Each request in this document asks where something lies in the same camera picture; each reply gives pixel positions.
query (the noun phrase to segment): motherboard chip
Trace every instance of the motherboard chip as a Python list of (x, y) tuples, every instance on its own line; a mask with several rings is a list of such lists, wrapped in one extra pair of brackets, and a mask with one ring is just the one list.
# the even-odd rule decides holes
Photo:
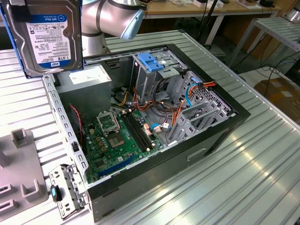
[(114, 133), (112, 135), (109, 135), (107, 137), (107, 139), (113, 148), (116, 148), (125, 143), (125, 141), (120, 133)]
[(95, 125), (91, 123), (91, 124), (88, 125), (88, 128), (89, 128), (89, 130), (95, 129)]
[(102, 159), (96, 162), (96, 166), (97, 167), (101, 167), (103, 165), (105, 165), (105, 163), (104, 163), (104, 161)]

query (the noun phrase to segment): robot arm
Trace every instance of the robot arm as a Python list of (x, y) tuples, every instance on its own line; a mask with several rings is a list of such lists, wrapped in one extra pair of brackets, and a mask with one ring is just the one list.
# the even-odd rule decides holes
[(103, 33), (131, 40), (143, 20), (139, 0), (86, 0), (82, 7), (83, 56), (108, 51)]

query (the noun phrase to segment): metal bracket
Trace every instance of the metal bracket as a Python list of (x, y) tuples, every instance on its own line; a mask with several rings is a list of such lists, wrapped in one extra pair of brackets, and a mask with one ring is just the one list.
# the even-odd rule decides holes
[(49, 177), (51, 184), (57, 186), (61, 193), (62, 200), (57, 206), (63, 220), (84, 209), (89, 199), (75, 164), (59, 165), (49, 173)]
[(163, 70), (159, 70), (158, 72), (164, 79), (169, 78), (171, 76), (179, 75), (179, 72), (172, 67), (169, 67), (169, 68), (163, 69)]
[[(112, 126), (111, 127), (104, 127), (103, 123), (101, 122), (101, 119), (104, 117), (109, 117), (106, 120), (111, 120), (112, 122)], [(98, 123), (100, 124), (100, 127), (104, 133), (104, 135), (108, 135), (109, 132), (114, 131), (114, 132), (118, 132), (119, 131), (119, 127), (118, 127), (118, 122), (117, 120), (115, 120), (115, 117), (113, 116), (113, 113), (111, 111), (109, 112), (100, 112), (99, 115), (96, 117), (98, 120)]]

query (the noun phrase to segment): slotted metal plate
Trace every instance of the slotted metal plate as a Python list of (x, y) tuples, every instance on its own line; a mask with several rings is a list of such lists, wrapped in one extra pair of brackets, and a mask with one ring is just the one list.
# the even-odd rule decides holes
[[(300, 215), (299, 126), (250, 89), (185, 33), (137, 35), (131, 42), (108, 38), (112, 52), (176, 44), (250, 113), (216, 152), (99, 221), (124, 224), (293, 224)], [(34, 134), (44, 178), (68, 163), (61, 136), (39, 79), (26, 80), (12, 50), (0, 52), (0, 134), (24, 127)], [(61, 221), (48, 201), (1, 225), (93, 224), (88, 209)]]

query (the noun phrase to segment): green circuit board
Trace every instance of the green circuit board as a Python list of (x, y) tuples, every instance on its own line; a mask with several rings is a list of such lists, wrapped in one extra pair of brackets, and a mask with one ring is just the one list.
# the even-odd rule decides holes
[[(146, 122), (140, 112), (134, 111), (131, 115), (140, 123), (139, 127), (145, 133), (143, 124)], [(101, 173), (111, 174), (163, 148), (160, 140), (153, 134), (152, 138), (147, 138), (155, 146), (149, 151), (140, 149), (122, 117), (116, 115), (116, 119), (120, 131), (118, 133), (112, 132), (107, 136), (104, 136), (97, 120), (83, 127), (87, 134), (87, 154), (85, 157), (89, 164), (86, 172), (88, 183), (99, 180)]]

